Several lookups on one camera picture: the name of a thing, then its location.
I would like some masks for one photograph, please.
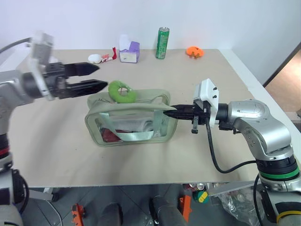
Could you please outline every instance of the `black cable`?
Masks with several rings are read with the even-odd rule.
[[[27,185],[25,179],[24,179],[21,175],[20,175],[20,177],[21,177],[22,180],[23,180],[23,185],[24,185],[25,191],[26,191],[25,200],[24,200],[24,202],[23,202],[23,204],[22,204],[22,207],[21,207],[20,210],[19,210],[20,214],[22,214],[22,213],[24,212],[24,210],[25,210],[25,208],[26,208],[26,206],[27,206],[28,200],[29,200],[29,188],[28,188],[28,185]]]
[[[222,170],[218,164],[217,164],[217,161],[216,161],[216,157],[215,157],[215,154],[214,154],[214,148],[213,148],[213,143],[212,143],[212,136],[211,136],[211,129],[210,129],[210,125],[209,125],[209,119],[206,117],[205,118],[205,123],[206,123],[206,129],[207,129],[207,135],[208,135],[208,142],[209,142],[209,148],[210,148],[210,154],[211,154],[211,158],[212,158],[212,161],[213,161],[213,164],[215,166],[215,168],[220,172],[220,173],[230,173],[236,169],[238,169],[239,167],[242,167],[244,165],[247,165],[247,164],[250,164],[250,163],[256,163],[255,160],[252,160],[252,161],[245,161],[245,162],[242,162],[240,164],[238,164],[237,166],[234,166],[232,167],[231,169],[228,169],[228,170]]]
[[[256,187],[257,187],[258,180],[259,180],[259,174],[257,174],[257,177],[256,177],[256,179],[254,181],[254,186],[253,186],[253,200],[254,200],[255,211],[256,211],[256,215],[257,215],[259,224],[261,226],[263,226],[263,222],[262,222],[262,219],[261,219],[260,214],[259,214],[259,209],[258,209],[257,199],[256,199]]]
[[[27,39],[21,39],[21,40],[19,40],[19,41],[15,41],[15,42],[9,44],[8,46],[3,47],[2,49],[0,49],[0,54],[1,54],[2,52],[4,52],[5,50],[8,50],[9,48],[12,48],[12,47],[14,47],[14,46],[16,46],[16,45],[22,44],[22,43],[24,43],[24,42],[30,42],[30,38],[27,38]]]

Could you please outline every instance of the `green donut toy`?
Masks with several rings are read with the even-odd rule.
[[[127,95],[121,95],[118,91],[120,88],[126,88]],[[133,103],[136,100],[136,93],[121,81],[113,81],[109,84],[109,95],[117,103]]]

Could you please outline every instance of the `green ring band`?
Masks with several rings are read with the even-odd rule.
[[[127,95],[121,95],[118,91],[120,88],[126,88]],[[133,103],[136,100],[136,93],[121,81],[113,81],[109,84],[109,95],[117,103]]]
[[[287,178],[292,178],[296,176],[299,173],[299,167],[297,167],[294,171],[290,173],[285,173],[285,174],[269,174],[269,173],[263,173],[260,172],[260,174],[265,177],[265,178],[271,178],[271,179],[287,179]]]

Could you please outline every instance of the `gray pant leg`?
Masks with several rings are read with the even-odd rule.
[[[153,204],[160,226],[187,226],[180,211],[162,196],[156,196]]]

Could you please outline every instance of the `clear plastic pouch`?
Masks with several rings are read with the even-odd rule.
[[[260,226],[255,212],[253,190],[249,187],[237,191],[217,195],[224,209],[237,220],[246,222],[250,226]],[[261,202],[258,202],[261,218],[264,218],[264,210]]]
[[[161,89],[136,90],[135,103],[117,104],[108,93],[88,98],[85,118],[93,140],[100,146],[165,142],[172,137],[177,120],[164,115],[170,95]]]

